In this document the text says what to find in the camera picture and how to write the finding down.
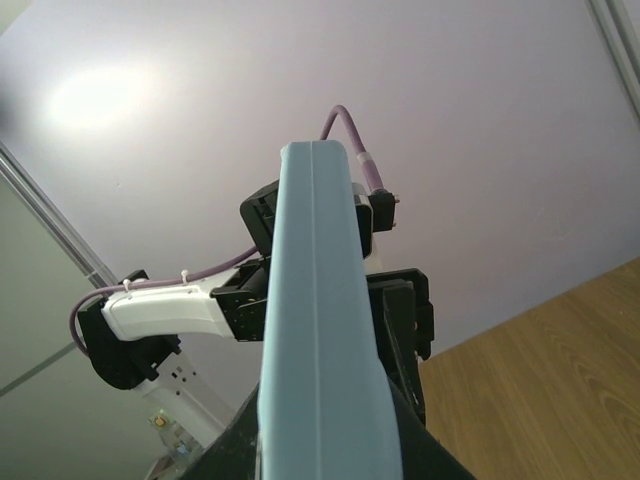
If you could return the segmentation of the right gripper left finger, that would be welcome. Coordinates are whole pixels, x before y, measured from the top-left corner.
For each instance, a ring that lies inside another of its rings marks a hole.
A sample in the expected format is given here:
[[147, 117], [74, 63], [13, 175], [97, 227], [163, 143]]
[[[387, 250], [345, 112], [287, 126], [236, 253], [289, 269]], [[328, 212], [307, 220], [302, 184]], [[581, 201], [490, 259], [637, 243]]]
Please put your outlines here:
[[181, 480], [260, 479], [257, 400], [259, 385], [251, 391], [231, 424], [180, 476]]

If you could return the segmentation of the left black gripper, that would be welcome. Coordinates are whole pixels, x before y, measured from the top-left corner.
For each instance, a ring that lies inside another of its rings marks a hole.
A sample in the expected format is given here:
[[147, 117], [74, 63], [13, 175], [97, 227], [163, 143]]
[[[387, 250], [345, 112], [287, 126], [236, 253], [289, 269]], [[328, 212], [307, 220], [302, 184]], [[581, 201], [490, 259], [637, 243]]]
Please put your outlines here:
[[367, 285], [380, 360], [387, 376], [425, 425], [418, 358], [431, 357], [434, 341], [428, 278], [419, 269], [403, 269], [368, 275]]

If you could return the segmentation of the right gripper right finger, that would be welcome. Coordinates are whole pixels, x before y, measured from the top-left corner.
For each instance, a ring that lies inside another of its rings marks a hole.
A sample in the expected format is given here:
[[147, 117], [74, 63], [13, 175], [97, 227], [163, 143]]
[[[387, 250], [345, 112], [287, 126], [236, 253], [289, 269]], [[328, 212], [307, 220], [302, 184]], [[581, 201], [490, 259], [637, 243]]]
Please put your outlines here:
[[404, 480], [473, 480], [464, 467], [425, 428], [405, 401], [401, 391], [389, 383], [393, 398]]

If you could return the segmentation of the phone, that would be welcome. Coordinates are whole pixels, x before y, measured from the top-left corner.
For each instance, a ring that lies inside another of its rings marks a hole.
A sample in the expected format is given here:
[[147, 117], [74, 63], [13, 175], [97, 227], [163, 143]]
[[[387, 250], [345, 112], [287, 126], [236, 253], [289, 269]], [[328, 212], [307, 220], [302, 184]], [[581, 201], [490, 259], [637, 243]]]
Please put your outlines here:
[[399, 479], [346, 151], [282, 149], [260, 387], [265, 479]]

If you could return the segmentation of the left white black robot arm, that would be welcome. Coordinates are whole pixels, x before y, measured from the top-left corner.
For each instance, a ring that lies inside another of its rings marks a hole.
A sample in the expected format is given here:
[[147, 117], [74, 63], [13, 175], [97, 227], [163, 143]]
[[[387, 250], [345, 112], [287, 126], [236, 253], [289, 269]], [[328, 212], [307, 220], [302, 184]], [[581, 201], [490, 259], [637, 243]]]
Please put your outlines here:
[[[132, 391], [157, 410], [151, 424], [167, 446], [210, 446], [231, 424], [233, 410], [197, 375], [181, 336], [212, 334], [239, 342], [263, 338], [278, 187], [269, 184], [241, 205], [256, 249], [204, 277], [174, 285], [138, 270], [77, 311], [90, 362], [108, 385]], [[420, 361], [435, 337], [427, 277], [417, 269], [384, 271], [373, 236], [391, 228], [389, 193], [353, 188], [379, 358], [419, 419], [426, 416]]]

